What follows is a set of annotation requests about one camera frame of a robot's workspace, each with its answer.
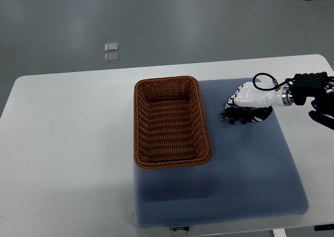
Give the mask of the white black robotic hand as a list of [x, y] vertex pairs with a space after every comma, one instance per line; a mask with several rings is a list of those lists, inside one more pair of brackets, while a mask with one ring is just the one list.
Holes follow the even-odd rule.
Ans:
[[255, 110], [257, 122], [262, 122], [273, 112], [273, 105], [290, 106], [292, 104], [288, 100], [288, 85], [281, 86], [278, 90], [275, 90], [273, 84], [264, 82], [256, 82], [255, 84], [246, 82], [239, 86], [235, 94], [228, 99], [225, 108], [231, 106], [251, 108]]

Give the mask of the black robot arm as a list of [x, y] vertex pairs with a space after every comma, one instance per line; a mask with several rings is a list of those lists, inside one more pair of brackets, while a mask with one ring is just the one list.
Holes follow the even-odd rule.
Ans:
[[313, 98], [313, 110], [308, 113], [310, 118], [333, 129], [333, 77], [326, 72], [295, 74], [285, 81], [289, 86], [288, 100], [296, 105], [304, 105], [307, 98]]

